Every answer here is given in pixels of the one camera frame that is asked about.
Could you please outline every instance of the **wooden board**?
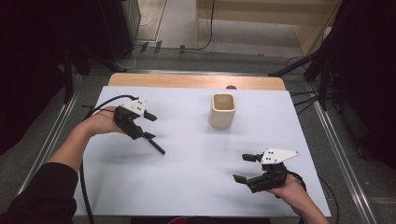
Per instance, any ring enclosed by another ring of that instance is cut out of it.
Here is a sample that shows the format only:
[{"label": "wooden board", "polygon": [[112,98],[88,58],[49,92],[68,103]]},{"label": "wooden board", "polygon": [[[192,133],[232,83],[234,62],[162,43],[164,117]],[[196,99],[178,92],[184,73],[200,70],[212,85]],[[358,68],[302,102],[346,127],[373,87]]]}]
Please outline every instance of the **wooden board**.
[{"label": "wooden board", "polygon": [[[199,19],[207,19],[212,1],[196,0],[195,47]],[[218,0],[214,20],[266,22],[294,25],[304,55],[309,55],[331,24],[341,0]]]},{"label": "wooden board", "polygon": [[175,74],[131,74],[116,73],[108,86],[173,87],[225,89],[233,85],[238,90],[272,90],[284,91],[285,84],[279,77],[232,77],[199,76]]}]

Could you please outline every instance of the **black wire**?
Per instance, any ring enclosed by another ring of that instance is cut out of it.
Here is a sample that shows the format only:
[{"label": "black wire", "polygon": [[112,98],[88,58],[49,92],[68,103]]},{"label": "black wire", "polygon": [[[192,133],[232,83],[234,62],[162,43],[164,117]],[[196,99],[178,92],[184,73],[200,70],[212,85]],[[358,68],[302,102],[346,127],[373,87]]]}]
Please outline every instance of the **black wire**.
[{"label": "black wire", "polygon": [[290,93],[290,96],[296,96],[296,95],[318,93],[318,92],[317,91],[291,91],[289,93]]},{"label": "black wire", "polygon": [[288,63],[290,62],[290,60],[293,60],[293,59],[295,59],[295,58],[304,58],[304,56],[296,56],[296,57],[289,58],[289,59],[285,62],[285,67],[288,67]]},{"label": "black wire", "polygon": [[81,165],[79,166],[79,182],[81,185],[82,197],[84,198],[85,208],[87,210],[88,220],[91,224],[94,224],[93,214],[90,206],[90,201],[88,200],[87,194],[87,186],[85,184],[85,176],[84,176],[84,162],[81,160]]},{"label": "black wire", "polygon": [[309,103],[309,105],[307,105],[306,107],[304,107],[304,109],[302,109],[300,112],[297,113],[297,115],[300,115],[301,113],[303,113],[309,106],[311,106],[315,101],[312,101],[311,103]]},{"label": "black wire", "polygon": [[[113,102],[115,100],[118,100],[120,98],[130,98],[131,100],[137,100],[138,99],[138,98],[135,98],[135,97],[133,97],[131,95],[120,95],[120,96],[113,97],[113,98],[105,101],[101,105],[97,106],[95,109],[90,110],[90,112],[88,112],[88,114],[85,116],[84,120],[88,119],[90,116],[92,116],[93,113],[95,113],[98,110],[110,111],[110,110],[107,110],[107,109],[103,109],[102,106],[107,105],[108,103],[111,103],[111,102]],[[84,198],[84,203],[85,203],[85,208],[87,210],[88,219],[89,219],[91,224],[94,224],[95,222],[93,220],[93,214],[92,214],[92,210],[91,210],[91,206],[90,206],[90,201],[88,200],[87,186],[85,184],[83,159],[81,159],[81,165],[79,166],[79,182],[81,184],[82,197]]]},{"label": "black wire", "polygon": [[192,51],[192,50],[193,51],[200,51],[200,50],[206,49],[209,46],[209,44],[212,42],[212,37],[213,37],[213,15],[214,15],[214,12],[215,12],[215,2],[216,2],[216,0],[213,0],[213,2],[212,2],[212,12],[211,12],[211,16],[210,16],[210,38],[207,41],[206,46],[204,46],[202,48],[199,48],[199,49],[176,49],[176,48],[160,48],[160,49],[189,50],[189,51]]},{"label": "black wire", "polygon": [[320,175],[318,175],[318,177],[326,185],[327,189],[330,191],[330,193],[332,194],[332,197],[334,198],[335,209],[337,210],[337,216],[335,218],[335,224],[338,224],[338,222],[340,220],[340,207],[338,205],[337,198],[335,197],[334,192],[332,192],[332,188],[330,188],[329,184]]},{"label": "black wire", "polygon": [[314,99],[317,100],[317,99],[318,99],[318,96],[317,96],[317,95],[312,96],[312,97],[310,97],[310,98],[307,99],[307,100],[303,100],[303,101],[300,101],[300,102],[298,102],[298,103],[294,103],[293,105],[294,105],[294,106],[302,105],[302,104],[307,103],[307,102],[309,102],[309,101],[311,101],[311,100],[314,100]]},{"label": "black wire", "polygon": [[128,51],[126,53],[124,53],[118,60],[115,61],[115,63],[119,63],[122,59],[124,59],[128,54],[131,54],[132,52],[134,52],[134,50],[141,48],[141,45],[135,45],[137,47],[133,48],[131,51]]}]

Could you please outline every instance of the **cup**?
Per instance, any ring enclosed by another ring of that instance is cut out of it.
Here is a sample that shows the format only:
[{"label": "cup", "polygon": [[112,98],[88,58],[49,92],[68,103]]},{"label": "cup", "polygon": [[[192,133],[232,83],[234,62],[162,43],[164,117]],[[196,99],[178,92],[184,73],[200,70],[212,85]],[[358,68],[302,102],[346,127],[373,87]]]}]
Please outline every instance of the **cup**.
[{"label": "cup", "polygon": [[212,96],[210,124],[217,129],[227,129],[233,123],[236,111],[235,97],[228,92],[216,93]]}]

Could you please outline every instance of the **cable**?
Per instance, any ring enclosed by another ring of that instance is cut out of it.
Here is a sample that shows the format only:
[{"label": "cable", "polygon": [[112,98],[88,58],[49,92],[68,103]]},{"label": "cable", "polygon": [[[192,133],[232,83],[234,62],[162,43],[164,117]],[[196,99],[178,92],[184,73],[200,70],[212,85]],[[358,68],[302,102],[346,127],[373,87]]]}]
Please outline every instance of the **cable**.
[{"label": "cable", "polygon": [[317,100],[317,99],[318,99],[318,96],[317,96],[317,95],[314,95],[314,96],[310,97],[310,98],[307,99],[307,100],[303,100],[303,101],[294,103],[293,105],[294,105],[294,106],[302,105],[302,104],[304,104],[304,103],[306,103],[306,102],[309,102],[309,101],[311,101],[311,100],[314,100],[314,99]]},{"label": "cable", "polygon": [[[208,2],[206,2],[206,6],[205,6],[205,12],[206,12],[206,27],[207,27],[207,30],[209,31],[209,32],[212,32],[212,27],[211,27],[211,25],[209,24],[209,17],[208,17],[208,15],[207,15],[207,9],[208,9],[208,7],[207,7],[207,3]],[[211,21],[213,21],[213,13],[212,13],[212,15],[211,15],[211,17],[210,17],[210,20]],[[210,50],[209,52],[212,52],[212,51],[214,51],[215,50],[215,43],[214,42],[210,42],[210,43],[212,43],[212,45],[213,45],[213,49],[212,50]]]},{"label": "cable", "polygon": [[137,48],[135,48],[135,49],[132,51],[132,57],[134,58],[134,63],[133,63],[132,65],[130,65],[130,66],[124,66],[124,65],[122,65],[122,64],[120,64],[120,63],[115,63],[115,64],[118,65],[120,68],[123,68],[123,69],[130,69],[130,68],[133,68],[133,67],[136,65],[136,57],[134,56],[134,52],[135,52],[137,49],[141,49],[141,47],[137,47]]},{"label": "cable", "polygon": [[104,109],[104,108],[102,108],[102,109],[99,109],[100,111],[102,111],[102,110],[104,110],[104,111],[107,111],[107,112],[111,112],[111,113],[115,113],[114,111],[112,111],[112,110],[108,110],[108,109]]},{"label": "cable", "polygon": [[291,91],[290,96],[297,96],[302,94],[318,93],[317,91]]},{"label": "cable", "polygon": [[304,107],[300,112],[297,113],[297,115],[300,115],[301,113],[303,113],[309,106],[311,106],[315,101],[311,101],[311,103],[309,103],[309,105],[307,105],[306,107]]},{"label": "cable", "polygon": [[291,57],[291,58],[289,58],[289,59],[285,62],[285,67],[288,67],[288,63],[290,62],[290,60],[293,60],[293,59],[295,59],[295,58],[304,58],[304,56],[296,56],[296,57]]},{"label": "cable", "polygon": [[[130,98],[131,100],[137,100],[138,98],[135,98],[131,95],[120,95],[120,96],[116,96],[113,97],[107,101],[105,101],[104,103],[102,103],[101,105],[97,106],[95,109],[90,110],[90,112],[88,112],[88,114],[85,116],[85,119],[88,119],[90,116],[93,115],[93,113],[95,113],[96,111],[100,110],[102,108],[102,106],[107,105],[115,100],[118,100],[120,98]],[[91,210],[91,206],[90,206],[90,201],[88,200],[88,193],[87,193],[87,187],[85,184],[85,175],[84,175],[84,161],[83,159],[81,159],[81,165],[79,166],[79,182],[81,184],[81,191],[82,191],[82,197],[84,198],[84,203],[85,203],[85,208],[87,210],[87,215],[88,215],[88,219],[90,221],[91,224],[94,224],[94,219],[93,219],[93,214],[92,214],[92,210]]]},{"label": "cable", "polygon": [[[137,46],[137,48],[134,48],[134,49],[132,49],[132,50],[136,50],[136,49],[141,48],[140,45],[135,45],[135,46]],[[120,57],[118,60],[116,60],[115,63],[120,62],[120,61],[121,61],[122,59],[124,59],[130,52],[131,52],[131,51],[126,52],[124,55],[122,55],[122,57]]]},{"label": "cable", "polygon": [[139,26],[145,26],[145,25],[147,25],[147,24],[149,24],[149,22],[151,21],[151,18],[150,17],[148,17],[148,16],[145,16],[145,15],[140,15],[141,17],[146,17],[147,19],[148,19],[148,21],[145,23],[145,24],[140,24]]},{"label": "cable", "polygon": [[176,48],[160,48],[160,49],[171,49],[171,50],[178,50],[178,51],[185,51],[185,52],[191,52],[191,53],[210,53],[212,50],[210,51],[202,51],[204,49],[206,49],[210,43],[212,43],[212,37],[213,37],[213,15],[215,12],[215,2],[216,0],[213,0],[212,2],[212,10],[211,10],[211,15],[210,15],[210,37],[209,40],[207,41],[207,44],[202,47],[202,48],[198,48],[198,49],[176,49]]},{"label": "cable", "polygon": [[327,189],[329,189],[330,193],[332,194],[332,197],[334,198],[335,209],[337,211],[337,216],[335,218],[335,224],[338,224],[338,222],[340,220],[340,207],[338,205],[337,198],[335,198],[335,194],[334,194],[334,192],[332,192],[332,188],[330,188],[329,184],[320,175],[318,175],[318,177],[326,185]]}]

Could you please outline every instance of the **person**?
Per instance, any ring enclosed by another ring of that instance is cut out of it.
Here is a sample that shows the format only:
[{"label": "person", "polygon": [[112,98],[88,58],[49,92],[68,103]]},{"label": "person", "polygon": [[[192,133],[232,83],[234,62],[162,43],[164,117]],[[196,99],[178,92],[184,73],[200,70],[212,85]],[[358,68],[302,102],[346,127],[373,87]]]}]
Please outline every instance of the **person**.
[{"label": "person", "polygon": [[[77,210],[73,197],[85,147],[97,134],[124,133],[113,121],[114,110],[115,106],[108,106],[77,125],[40,167],[28,187],[0,215],[0,224],[73,223]],[[268,192],[288,203],[305,223],[329,223],[294,176],[288,175],[283,187]]]}]

